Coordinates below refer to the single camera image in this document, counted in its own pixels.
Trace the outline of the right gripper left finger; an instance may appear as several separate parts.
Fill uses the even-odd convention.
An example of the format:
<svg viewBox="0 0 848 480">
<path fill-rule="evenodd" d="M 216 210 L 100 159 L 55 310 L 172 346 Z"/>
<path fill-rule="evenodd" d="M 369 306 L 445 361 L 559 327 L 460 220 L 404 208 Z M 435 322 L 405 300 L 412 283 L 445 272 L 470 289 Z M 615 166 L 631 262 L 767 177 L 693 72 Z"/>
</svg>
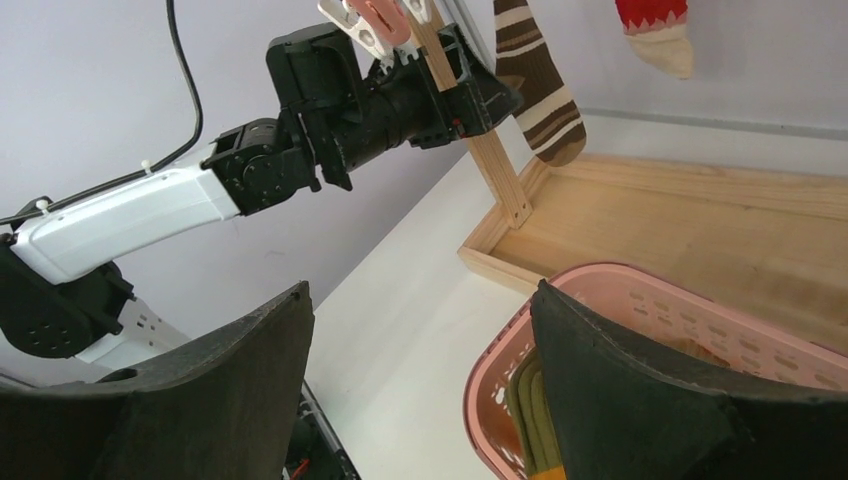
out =
<svg viewBox="0 0 848 480">
<path fill-rule="evenodd" d="M 278 479 L 313 337 L 307 282 L 94 383 L 1 391 L 5 479 Z"/>
</svg>

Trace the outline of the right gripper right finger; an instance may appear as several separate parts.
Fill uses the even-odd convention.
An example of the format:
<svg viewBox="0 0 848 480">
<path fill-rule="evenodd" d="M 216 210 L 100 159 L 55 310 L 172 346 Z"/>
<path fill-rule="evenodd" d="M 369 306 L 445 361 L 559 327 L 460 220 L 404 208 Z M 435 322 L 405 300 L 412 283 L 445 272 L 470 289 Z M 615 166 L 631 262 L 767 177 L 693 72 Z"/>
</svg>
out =
<svg viewBox="0 0 848 480">
<path fill-rule="evenodd" d="M 843 479 L 847 396 L 716 366 L 540 282 L 530 301 L 570 479 Z"/>
</svg>

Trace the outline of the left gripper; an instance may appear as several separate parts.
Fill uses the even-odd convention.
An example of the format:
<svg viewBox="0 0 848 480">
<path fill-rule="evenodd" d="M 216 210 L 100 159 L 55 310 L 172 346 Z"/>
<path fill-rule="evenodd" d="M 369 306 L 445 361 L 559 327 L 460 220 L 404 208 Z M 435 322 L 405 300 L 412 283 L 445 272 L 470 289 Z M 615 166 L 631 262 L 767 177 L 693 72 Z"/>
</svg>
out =
<svg viewBox="0 0 848 480">
<path fill-rule="evenodd" d="M 374 61 L 364 80 L 361 140 L 377 149 L 403 143 L 432 149 L 486 134 L 522 105 L 521 94 L 480 61 L 457 24 L 440 29 L 438 40 L 456 85 L 445 90 L 436 85 L 425 48 L 406 64 L 396 53 L 387 71 Z"/>
</svg>

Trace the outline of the white plastic clip hanger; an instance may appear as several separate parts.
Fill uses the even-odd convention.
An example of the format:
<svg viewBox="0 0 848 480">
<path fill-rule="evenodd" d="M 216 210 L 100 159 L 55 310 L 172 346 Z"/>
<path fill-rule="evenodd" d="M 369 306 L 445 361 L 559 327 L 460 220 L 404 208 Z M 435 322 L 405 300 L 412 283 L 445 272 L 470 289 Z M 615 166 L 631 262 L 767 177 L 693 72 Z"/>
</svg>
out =
<svg viewBox="0 0 848 480">
<path fill-rule="evenodd" d="M 369 53 L 387 73 L 418 59 L 410 21 L 426 25 L 433 9 L 420 0 L 320 0 L 318 10 Z"/>
</svg>

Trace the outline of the olive orange striped sock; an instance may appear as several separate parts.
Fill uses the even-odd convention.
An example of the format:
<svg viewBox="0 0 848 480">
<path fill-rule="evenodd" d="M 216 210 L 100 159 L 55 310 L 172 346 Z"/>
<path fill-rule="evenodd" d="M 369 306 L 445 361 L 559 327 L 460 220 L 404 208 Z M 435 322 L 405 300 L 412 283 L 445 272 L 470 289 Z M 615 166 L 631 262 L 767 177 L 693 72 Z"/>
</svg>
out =
<svg viewBox="0 0 848 480">
<path fill-rule="evenodd" d="M 517 366 L 507 389 L 507 407 L 521 445 L 528 479 L 566 479 L 549 412 L 536 349 Z"/>
</svg>

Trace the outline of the brown white striped sock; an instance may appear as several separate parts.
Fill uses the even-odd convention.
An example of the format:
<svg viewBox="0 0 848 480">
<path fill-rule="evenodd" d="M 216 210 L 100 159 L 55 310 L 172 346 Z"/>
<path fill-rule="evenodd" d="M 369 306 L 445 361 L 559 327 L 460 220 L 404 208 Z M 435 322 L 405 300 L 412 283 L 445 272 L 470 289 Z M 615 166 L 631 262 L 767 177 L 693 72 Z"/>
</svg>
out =
<svg viewBox="0 0 848 480">
<path fill-rule="evenodd" d="M 525 0 L 495 0 L 495 73 L 515 88 L 523 103 L 514 118 L 542 162 L 571 163 L 587 133 L 574 96 L 551 58 L 546 40 Z"/>
</svg>

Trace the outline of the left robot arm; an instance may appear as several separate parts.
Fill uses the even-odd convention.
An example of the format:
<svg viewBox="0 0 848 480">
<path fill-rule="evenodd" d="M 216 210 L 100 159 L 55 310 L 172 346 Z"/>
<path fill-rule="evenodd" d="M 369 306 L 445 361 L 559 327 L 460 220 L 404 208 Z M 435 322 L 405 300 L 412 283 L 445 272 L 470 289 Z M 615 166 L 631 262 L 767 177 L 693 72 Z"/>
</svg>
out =
<svg viewBox="0 0 848 480">
<path fill-rule="evenodd" d="M 431 149 L 486 134 L 522 103 L 456 25 L 439 43 L 455 85 L 440 90 L 424 50 L 390 69 L 359 69 L 330 23 L 274 39 L 266 63 L 281 105 L 169 166 L 69 205 L 31 201 L 1 238 L 1 331 L 31 356 L 118 370 L 186 336 L 156 316 L 116 261 L 185 231 L 249 216 L 351 173 L 402 144 Z"/>
</svg>

